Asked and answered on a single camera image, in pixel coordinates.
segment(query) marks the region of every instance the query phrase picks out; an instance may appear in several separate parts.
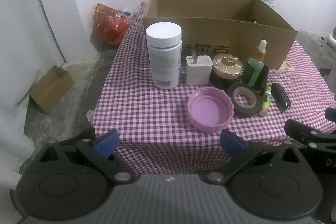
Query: blue gripper pad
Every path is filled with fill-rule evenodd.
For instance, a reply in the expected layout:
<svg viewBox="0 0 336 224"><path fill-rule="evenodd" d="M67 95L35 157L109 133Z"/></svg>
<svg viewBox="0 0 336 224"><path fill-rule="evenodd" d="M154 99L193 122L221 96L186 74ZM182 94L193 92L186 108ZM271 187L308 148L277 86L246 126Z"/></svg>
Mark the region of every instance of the blue gripper pad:
<svg viewBox="0 0 336 224"><path fill-rule="evenodd" d="M119 133L115 129L110 130L105 135L93 141L93 148L100 155L108 158L119 146Z"/></svg>
<svg viewBox="0 0 336 224"><path fill-rule="evenodd" d="M221 148L230 156L238 156L249 145L247 141L238 137L235 133L232 133L228 129L222 130L219 137L219 143Z"/></svg>

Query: pink bottle cap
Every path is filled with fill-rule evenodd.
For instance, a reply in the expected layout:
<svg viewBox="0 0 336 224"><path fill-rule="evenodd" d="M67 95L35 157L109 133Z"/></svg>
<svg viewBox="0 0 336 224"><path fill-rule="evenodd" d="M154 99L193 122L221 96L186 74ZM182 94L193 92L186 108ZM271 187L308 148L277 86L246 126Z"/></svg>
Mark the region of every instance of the pink bottle cap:
<svg viewBox="0 0 336 224"><path fill-rule="evenodd" d="M215 133L226 128L234 113L231 98L213 87L197 89L190 95L187 118L198 130Z"/></svg>

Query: red plastic bag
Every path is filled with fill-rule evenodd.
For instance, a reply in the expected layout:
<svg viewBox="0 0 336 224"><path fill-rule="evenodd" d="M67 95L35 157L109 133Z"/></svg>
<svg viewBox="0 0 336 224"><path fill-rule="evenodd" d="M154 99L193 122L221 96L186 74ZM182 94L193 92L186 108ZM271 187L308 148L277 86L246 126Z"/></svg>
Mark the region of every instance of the red plastic bag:
<svg viewBox="0 0 336 224"><path fill-rule="evenodd" d="M94 6L93 9L97 18L97 30L109 44L120 45L132 20L122 12L100 3Z"/></svg>

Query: green battery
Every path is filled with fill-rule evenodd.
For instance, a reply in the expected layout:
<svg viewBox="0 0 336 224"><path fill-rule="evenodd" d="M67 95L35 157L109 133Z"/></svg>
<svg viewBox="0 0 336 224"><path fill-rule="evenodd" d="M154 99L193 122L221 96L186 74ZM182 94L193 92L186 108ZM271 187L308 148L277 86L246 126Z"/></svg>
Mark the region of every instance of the green battery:
<svg viewBox="0 0 336 224"><path fill-rule="evenodd" d="M262 97L262 105L261 105L261 110L259 112L260 116L265 117L267 116L268 110L269 110L269 103L271 102L271 92L272 88L267 85L265 87L265 92Z"/></svg>

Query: barcode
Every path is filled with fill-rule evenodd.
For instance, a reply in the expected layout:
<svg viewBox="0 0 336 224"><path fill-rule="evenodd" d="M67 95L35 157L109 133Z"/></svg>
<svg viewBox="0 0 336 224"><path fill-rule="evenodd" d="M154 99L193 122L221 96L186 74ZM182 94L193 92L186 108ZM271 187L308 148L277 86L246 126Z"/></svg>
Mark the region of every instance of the barcode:
<svg viewBox="0 0 336 224"><path fill-rule="evenodd" d="M167 86L167 85L170 85L170 81L159 81L159 80L156 80L156 83L158 85L163 85L163 86Z"/></svg>

